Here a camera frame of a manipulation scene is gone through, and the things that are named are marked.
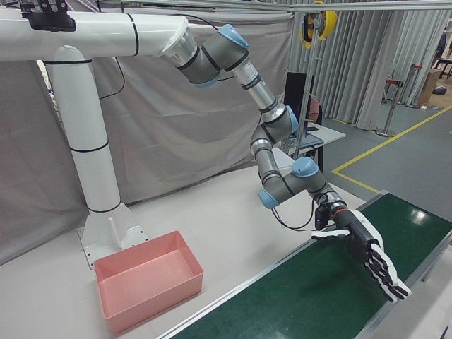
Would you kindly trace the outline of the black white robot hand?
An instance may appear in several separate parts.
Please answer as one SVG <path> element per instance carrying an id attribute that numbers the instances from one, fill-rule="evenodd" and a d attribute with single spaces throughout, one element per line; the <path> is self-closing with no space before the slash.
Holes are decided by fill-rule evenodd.
<path id="1" fill-rule="evenodd" d="M 333 221 L 333 230 L 314 231 L 311 238 L 344 240 L 351 257 L 364 266 L 389 302 L 407 299 L 412 291 L 399 279 L 394 263 L 384 251 L 383 238 L 372 223 L 360 211 L 351 209 L 337 211 Z"/>

